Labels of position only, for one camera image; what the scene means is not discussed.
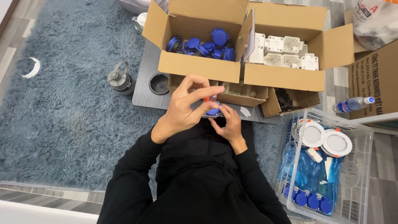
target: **white crescent moon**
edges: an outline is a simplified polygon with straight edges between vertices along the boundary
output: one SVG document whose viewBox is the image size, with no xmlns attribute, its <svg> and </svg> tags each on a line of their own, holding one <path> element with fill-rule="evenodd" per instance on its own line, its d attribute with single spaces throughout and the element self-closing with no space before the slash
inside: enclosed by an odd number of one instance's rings
<svg viewBox="0 0 398 224">
<path fill-rule="evenodd" d="M 28 58 L 34 60 L 34 62 L 35 62 L 35 67 L 33 68 L 33 70 L 32 70 L 29 74 L 27 74 L 27 75 L 21 75 L 23 78 L 27 78 L 27 79 L 32 78 L 33 76 L 35 76 L 35 75 L 39 72 L 39 70 L 40 70 L 40 61 L 37 60 L 37 59 L 34 58 L 34 57 L 28 57 Z"/>
</svg>

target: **white electrical box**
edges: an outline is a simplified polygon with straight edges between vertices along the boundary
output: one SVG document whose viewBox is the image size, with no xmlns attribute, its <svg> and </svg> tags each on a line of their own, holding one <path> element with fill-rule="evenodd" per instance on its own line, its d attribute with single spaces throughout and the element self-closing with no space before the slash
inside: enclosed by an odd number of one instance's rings
<svg viewBox="0 0 398 224">
<path fill-rule="evenodd" d="M 295 55 L 302 50 L 304 42 L 298 37 L 285 37 L 283 42 L 283 54 Z"/>
<path fill-rule="evenodd" d="M 305 54 L 308 54 L 308 45 L 304 44 L 302 45 L 302 50 L 300 50 L 296 55 L 299 56 L 299 58 L 304 57 Z"/>
<path fill-rule="evenodd" d="M 318 57 L 314 54 L 305 54 L 301 57 L 301 69 L 319 71 Z"/>
<path fill-rule="evenodd" d="M 264 64 L 265 34 L 254 33 L 254 51 L 248 58 L 248 63 Z"/>
<path fill-rule="evenodd" d="M 268 53 L 264 56 L 264 64 L 282 67 L 282 55 Z"/>
<path fill-rule="evenodd" d="M 285 68 L 299 69 L 301 67 L 301 59 L 298 55 L 283 55 L 283 66 Z"/>
<path fill-rule="evenodd" d="M 264 54 L 278 54 L 283 52 L 283 37 L 268 36 L 265 39 Z"/>
</svg>

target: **blue shaggy rug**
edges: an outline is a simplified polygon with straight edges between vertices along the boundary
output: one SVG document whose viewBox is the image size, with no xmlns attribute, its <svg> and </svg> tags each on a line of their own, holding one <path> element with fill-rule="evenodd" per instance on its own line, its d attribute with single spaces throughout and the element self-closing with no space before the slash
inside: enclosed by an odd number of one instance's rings
<svg viewBox="0 0 398 224">
<path fill-rule="evenodd" d="M 137 76 L 144 40 L 133 16 L 114 0 L 46 1 L 0 106 L 0 181 L 105 189 L 125 150 L 165 113 L 135 107 L 106 82 L 120 60 Z M 30 79 L 20 76 L 32 69 L 27 57 L 41 63 Z M 283 125 L 255 123 L 269 179 Z"/>
</svg>

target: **hand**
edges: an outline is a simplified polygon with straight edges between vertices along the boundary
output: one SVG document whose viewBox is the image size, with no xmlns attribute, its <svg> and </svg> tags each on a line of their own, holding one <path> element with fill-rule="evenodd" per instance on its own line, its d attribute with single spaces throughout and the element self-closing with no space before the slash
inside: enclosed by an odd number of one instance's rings
<svg viewBox="0 0 398 224">
<path fill-rule="evenodd" d="M 191 104 L 223 91 L 223 86 L 210 86 L 208 79 L 191 73 L 188 74 L 174 91 L 166 114 L 153 127 L 152 141 L 163 143 L 172 135 L 190 129 L 199 123 L 203 114 L 219 106 L 213 101 L 207 101 L 203 102 L 196 110 L 192 110 Z"/>
<path fill-rule="evenodd" d="M 217 134 L 229 141 L 236 155 L 246 151 L 248 148 L 240 132 L 240 117 L 238 112 L 228 105 L 222 105 L 219 108 L 225 117 L 226 125 L 220 128 L 213 118 L 209 118 L 214 130 L 216 130 Z"/>
</svg>

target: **blue bottle label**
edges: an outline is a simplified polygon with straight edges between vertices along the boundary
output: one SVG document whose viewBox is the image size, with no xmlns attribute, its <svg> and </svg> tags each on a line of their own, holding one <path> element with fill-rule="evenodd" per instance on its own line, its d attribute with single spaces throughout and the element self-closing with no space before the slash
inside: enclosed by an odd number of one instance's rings
<svg viewBox="0 0 398 224">
<path fill-rule="evenodd" d="M 341 101 L 340 103 L 338 103 L 337 104 L 337 108 L 339 108 L 339 110 L 341 112 L 350 112 L 350 111 L 352 111 L 352 109 L 348 106 L 348 100 Z"/>
</svg>

